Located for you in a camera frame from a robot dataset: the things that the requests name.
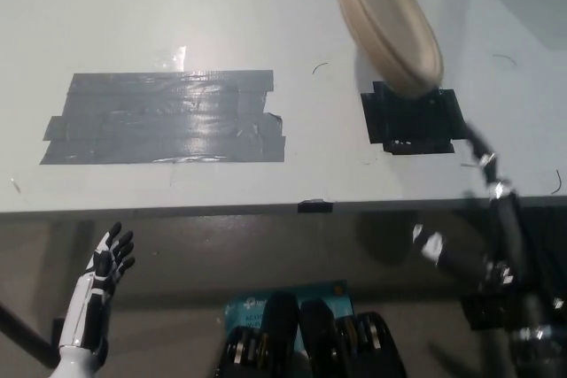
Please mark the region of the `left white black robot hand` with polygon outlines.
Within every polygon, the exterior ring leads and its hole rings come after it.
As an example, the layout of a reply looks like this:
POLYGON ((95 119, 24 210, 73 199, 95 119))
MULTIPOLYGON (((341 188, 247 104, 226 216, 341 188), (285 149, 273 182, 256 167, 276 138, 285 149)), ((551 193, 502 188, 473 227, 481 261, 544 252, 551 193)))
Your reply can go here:
POLYGON ((111 303, 120 279, 135 259, 133 233, 115 223, 99 241, 80 274, 66 311, 59 347, 97 351, 107 338, 111 303))

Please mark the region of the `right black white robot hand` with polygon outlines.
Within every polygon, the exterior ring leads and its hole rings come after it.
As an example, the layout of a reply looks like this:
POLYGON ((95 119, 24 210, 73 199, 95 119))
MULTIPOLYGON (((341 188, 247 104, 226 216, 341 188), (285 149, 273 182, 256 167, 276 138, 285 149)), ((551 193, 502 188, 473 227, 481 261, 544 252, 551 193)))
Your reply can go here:
POLYGON ((436 268, 479 291, 522 293, 537 289, 540 272, 520 215, 517 192, 511 181, 499 176, 498 156, 483 136, 469 123, 465 134, 488 191, 496 227, 493 254, 467 252, 424 223, 415 224, 412 243, 436 268))

